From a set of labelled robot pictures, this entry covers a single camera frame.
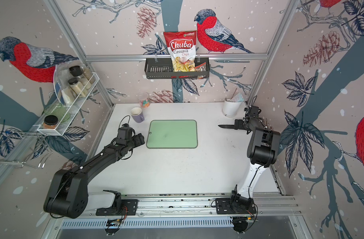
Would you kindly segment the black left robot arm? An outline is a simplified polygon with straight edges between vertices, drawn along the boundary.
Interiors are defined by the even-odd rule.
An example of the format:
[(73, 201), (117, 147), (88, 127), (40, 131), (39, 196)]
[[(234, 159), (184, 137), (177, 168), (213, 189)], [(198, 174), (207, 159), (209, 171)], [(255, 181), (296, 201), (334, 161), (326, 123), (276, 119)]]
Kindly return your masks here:
[(57, 171), (52, 179), (43, 209), (50, 215), (75, 219), (86, 209), (88, 184), (111, 164), (121, 160), (134, 148), (145, 144), (144, 136), (127, 123), (119, 129), (117, 136), (103, 150), (83, 163), (69, 170)]

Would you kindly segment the green glass bowl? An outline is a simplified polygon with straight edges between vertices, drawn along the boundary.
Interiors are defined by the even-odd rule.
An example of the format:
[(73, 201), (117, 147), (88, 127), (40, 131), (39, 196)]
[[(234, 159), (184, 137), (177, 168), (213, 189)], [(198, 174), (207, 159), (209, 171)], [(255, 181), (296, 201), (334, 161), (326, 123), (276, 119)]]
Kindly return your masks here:
[(64, 106), (60, 102), (52, 103), (44, 109), (45, 115), (54, 115), (60, 122), (67, 122), (70, 119), (68, 106)]

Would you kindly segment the black kitchen knife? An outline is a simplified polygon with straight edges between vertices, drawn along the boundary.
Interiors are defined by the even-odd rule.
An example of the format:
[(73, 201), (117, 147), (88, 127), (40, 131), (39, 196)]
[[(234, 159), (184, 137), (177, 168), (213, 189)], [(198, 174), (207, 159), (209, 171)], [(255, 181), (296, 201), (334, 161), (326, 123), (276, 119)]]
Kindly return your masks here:
[(235, 125), (233, 124), (220, 124), (218, 125), (220, 128), (225, 128), (225, 129), (235, 129)]

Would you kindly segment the clear acrylic wall shelf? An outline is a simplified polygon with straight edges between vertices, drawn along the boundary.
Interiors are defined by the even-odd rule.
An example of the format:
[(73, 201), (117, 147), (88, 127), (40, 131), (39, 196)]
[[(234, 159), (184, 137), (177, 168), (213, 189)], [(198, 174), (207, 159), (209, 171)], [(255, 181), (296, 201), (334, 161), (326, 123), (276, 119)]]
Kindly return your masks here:
[(70, 114), (70, 119), (67, 122), (58, 123), (55, 129), (44, 129), (43, 121), (47, 116), (43, 113), (41, 123), (38, 126), (38, 132), (50, 136), (62, 136), (67, 131), (72, 121), (79, 113), (81, 107), (86, 102), (88, 97), (92, 95), (93, 90), (95, 90), (97, 83), (100, 78), (95, 72), (93, 73), (93, 78), (95, 79), (91, 88), (87, 90), (87, 97), (80, 98), (70, 87), (68, 80), (74, 78), (74, 76), (69, 72), (69, 68), (72, 66), (85, 66), (85, 64), (81, 63), (79, 60), (70, 61), (66, 63), (61, 63), (55, 67), (54, 77), (53, 77), (53, 85), (54, 92), (56, 96), (56, 100), (54, 103), (60, 102), (64, 106), (68, 106), (68, 113)]

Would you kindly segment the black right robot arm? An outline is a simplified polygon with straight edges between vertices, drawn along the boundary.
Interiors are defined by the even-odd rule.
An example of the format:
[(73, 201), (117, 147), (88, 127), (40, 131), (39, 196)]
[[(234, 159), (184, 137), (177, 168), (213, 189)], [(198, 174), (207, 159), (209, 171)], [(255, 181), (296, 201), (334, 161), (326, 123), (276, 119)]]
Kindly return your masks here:
[(258, 179), (277, 160), (281, 134), (269, 128), (259, 117), (260, 113), (259, 107), (248, 106), (245, 108), (245, 117), (235, 120), (235, 129), (243, 129), (251, 134), (247, 148), (248, 171), (230, 197), (231, 210), (236, 214), (245, 213), (254, 205), (253, 192)]

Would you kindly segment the purple mug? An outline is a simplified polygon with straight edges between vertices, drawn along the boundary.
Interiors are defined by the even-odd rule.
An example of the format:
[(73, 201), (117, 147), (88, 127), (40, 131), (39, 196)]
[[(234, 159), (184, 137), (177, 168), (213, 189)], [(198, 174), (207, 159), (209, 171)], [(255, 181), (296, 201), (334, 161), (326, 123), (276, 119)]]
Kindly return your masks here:
[(140, 107), (134, 107), (130, 110), (131, 117), (137, 123), (141, 123), (145, 120), (143, 110)]

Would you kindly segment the red Chuba cassava chips bag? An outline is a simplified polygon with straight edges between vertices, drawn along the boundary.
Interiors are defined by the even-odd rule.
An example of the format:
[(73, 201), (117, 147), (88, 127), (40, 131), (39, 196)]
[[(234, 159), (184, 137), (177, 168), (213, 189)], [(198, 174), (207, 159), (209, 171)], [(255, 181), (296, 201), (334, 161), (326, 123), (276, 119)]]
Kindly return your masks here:
[(195, 71), (197, 31), (165, 32), (174, 72)]

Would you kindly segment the clear cup with candies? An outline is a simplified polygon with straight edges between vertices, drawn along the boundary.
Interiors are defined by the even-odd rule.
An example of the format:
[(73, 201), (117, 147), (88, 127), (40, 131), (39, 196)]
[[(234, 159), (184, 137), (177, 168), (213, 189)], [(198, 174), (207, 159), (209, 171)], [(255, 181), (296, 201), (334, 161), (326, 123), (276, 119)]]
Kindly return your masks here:
[(147, 108), (150, 105), (149, 94), (147, 92), (140, 92), (137, 94), (140, 107)]

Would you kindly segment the short jar with black lid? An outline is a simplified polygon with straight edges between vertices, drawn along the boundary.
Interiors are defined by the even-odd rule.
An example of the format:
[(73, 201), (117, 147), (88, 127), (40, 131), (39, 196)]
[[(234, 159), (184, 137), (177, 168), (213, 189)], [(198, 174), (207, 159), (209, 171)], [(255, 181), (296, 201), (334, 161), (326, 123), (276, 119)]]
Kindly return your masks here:
[(59, 123), (59, 119), (55, 115), (47, 115), (43, 121), (44, 129), (55, 129)]

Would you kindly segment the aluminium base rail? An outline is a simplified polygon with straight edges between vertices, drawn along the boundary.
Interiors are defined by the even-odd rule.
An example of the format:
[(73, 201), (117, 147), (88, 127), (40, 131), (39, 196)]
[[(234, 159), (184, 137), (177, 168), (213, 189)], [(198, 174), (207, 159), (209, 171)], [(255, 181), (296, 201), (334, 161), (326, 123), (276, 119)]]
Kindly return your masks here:
[(257, 193), (254, 205), (245, 210), (240, 203), (232, 203), (229, 193), (217, 194), (119, 194), (113, 191), (89, 193), (87, 198), (72, 201), (57, 196), (47, 210), (55, 216), (117, 216), (120, 213), (137, 217), (177, 217), (216, 215), (301, 215), (301, 208), (293, 196), (278, 193)]

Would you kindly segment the green cutting board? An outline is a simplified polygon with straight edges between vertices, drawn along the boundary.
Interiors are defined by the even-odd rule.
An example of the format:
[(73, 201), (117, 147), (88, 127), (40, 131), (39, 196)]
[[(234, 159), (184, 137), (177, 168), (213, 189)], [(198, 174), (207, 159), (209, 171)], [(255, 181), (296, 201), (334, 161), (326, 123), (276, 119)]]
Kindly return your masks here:
[(146, 146), (149, 149), (197, 148), (197, 122), (193, 119), (153, 120)]

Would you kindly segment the small dark snack packet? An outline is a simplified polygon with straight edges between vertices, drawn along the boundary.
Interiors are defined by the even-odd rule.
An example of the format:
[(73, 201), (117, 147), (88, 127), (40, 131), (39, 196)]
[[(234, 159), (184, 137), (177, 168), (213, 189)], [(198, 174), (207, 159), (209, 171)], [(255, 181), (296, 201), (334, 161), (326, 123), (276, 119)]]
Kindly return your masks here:
[[(206, 71), (207, 71), (206, 62), (195, 67), (195, 72), (206, 72)], [(197, 79), (203, 79), (205, 77), (206, 77), (205, 75), (199, 75), (199, 76), (197, 76)]]

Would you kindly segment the black-lid spice jar front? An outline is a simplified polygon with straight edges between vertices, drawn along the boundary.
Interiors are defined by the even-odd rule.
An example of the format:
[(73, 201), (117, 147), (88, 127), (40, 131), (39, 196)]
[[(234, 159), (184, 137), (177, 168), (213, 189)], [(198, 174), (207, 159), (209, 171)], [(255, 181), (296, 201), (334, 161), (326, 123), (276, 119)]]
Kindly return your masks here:
[(68, 83), (72, 90), (80, 97), (86, 98), (87, 97), (87, 90), (85, 86), (78, 80), (78, 78), (71, 78), (68, 80)]

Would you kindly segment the white utensil holder cup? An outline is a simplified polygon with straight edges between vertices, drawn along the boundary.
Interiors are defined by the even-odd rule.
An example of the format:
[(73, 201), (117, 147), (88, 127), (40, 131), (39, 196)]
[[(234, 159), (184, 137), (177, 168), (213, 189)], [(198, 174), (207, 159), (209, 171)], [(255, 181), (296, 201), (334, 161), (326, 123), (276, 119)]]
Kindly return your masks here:
[(225, 98), (222, 113), (224, 114), (224, 116), (232, 118), (237, 114), (238, 109), (243, 103), (244, 97), (241, 93), (238, 93), (231, 99)]

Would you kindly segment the black-lid spice jar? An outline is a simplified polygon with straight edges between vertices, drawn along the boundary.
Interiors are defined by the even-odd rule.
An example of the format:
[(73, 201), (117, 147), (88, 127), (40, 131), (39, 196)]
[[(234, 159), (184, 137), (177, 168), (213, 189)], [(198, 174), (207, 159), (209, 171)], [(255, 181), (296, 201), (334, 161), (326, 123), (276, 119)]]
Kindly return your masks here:
[(86, 98), (87, 97), (87, 90), (85, 86), (78, 80), (78, 78), (71, 78), (68, 80), (68, 83), (72, 90), (80, 97)]
[(72, 66), (69, 72), (78, 79), (79, 82), (88, 90), (91, 88), (95, 79), (91, 70), (85, 66)]

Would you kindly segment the black-lid spice jar rear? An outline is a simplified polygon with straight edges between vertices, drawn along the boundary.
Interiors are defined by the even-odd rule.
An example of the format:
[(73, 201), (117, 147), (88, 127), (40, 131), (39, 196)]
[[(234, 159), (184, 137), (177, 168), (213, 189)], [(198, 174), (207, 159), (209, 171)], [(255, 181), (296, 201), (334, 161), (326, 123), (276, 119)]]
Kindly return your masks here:
[(95, 79), (91, 70), (85, 66), (72, 66), (69, 72), (78, 79), (79, 82), (88, 90), (91, 88)]

